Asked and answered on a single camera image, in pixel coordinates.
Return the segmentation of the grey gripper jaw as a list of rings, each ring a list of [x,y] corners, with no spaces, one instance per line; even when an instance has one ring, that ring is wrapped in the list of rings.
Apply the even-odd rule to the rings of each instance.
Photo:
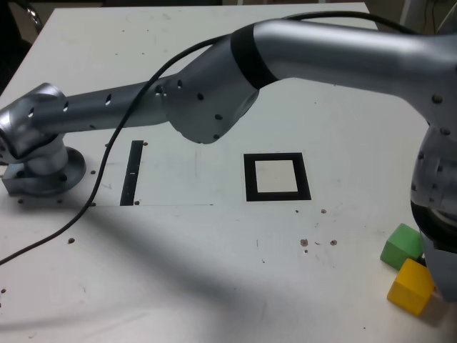
[[[446,302],[456,302],[456,253],[435,248],[422,234],[423,253],[433,282]]]

